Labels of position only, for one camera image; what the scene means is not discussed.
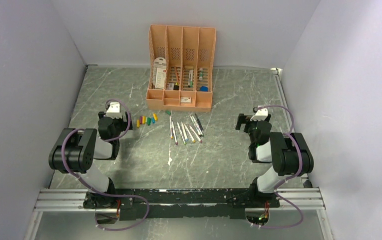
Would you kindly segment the blue cap pink tip pen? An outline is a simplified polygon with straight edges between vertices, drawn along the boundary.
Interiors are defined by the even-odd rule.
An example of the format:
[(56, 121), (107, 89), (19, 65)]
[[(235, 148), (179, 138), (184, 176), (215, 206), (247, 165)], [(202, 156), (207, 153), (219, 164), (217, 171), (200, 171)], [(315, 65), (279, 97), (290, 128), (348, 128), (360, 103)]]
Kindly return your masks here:
[(192, 133), (195, 135), (197, 141), (198, 141), (199, 143), (202, 143), (202, 140), (201, 140), (200, 136), (199, 136), (198, 133), (194, 130), (194, 128), (193, 128), (191, 125), (189, 125), (189, 128), (190, 128), (190, 130), (192, 131)]

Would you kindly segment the mint cap yellow tip pen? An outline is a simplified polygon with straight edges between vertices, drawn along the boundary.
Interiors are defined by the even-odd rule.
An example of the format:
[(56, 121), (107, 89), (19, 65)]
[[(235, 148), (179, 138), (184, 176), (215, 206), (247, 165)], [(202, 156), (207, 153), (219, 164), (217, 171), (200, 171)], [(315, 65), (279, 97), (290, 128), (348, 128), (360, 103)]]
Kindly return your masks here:
[(189, 135), (189, 137), (190, 137), (192, 143), (195, 143), (196, 141), (195, 141), (195, 139), (194, 139), (194, 137), (193, 137), (193, 135), (192, 135), (190, 129), (188, 128), (188, 126), (187, 126), (187, 125), (184, 125), (184, 127), (185, 127), (185, 129), (186, 129), (186, 131), (187, 131), (187, 133), (188, 133), (188, 135)]

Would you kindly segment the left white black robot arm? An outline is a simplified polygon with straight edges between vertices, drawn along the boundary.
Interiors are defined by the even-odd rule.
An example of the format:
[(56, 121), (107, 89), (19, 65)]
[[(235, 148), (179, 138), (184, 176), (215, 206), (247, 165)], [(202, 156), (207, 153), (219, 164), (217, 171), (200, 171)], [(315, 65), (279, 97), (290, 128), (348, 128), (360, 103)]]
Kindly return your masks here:
[(94, 154), (99, 159), (114, 160), (119, 152), (119, 139), (133, 129), (130, 112), (125, 117), (112, 118), (99, 112), (98, 128), (64, 128), (52, 147), (48, 164), (52, 170), (70, 174), (89, 192), (97, 195), (97, 201), (105, 208), (114, 206), (117, 193), (113, 181), (93, 166)]

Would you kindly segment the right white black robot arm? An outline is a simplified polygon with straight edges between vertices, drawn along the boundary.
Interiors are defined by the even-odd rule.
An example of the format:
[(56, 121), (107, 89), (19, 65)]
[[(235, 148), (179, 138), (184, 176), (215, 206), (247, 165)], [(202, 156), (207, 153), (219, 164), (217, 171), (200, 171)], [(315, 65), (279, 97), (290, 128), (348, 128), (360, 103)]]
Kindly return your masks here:
[(280, 185), (295, 177), (311, 173), (314, 159), (308, 145), (299, 132), (273, 132), (271, 115), (238, 114), (236, 130), (244, 125), (250, 144), (248, 157), (253, 163), (270, 164), (269, 169), (251, 183), (249, 202), (261, 207)]

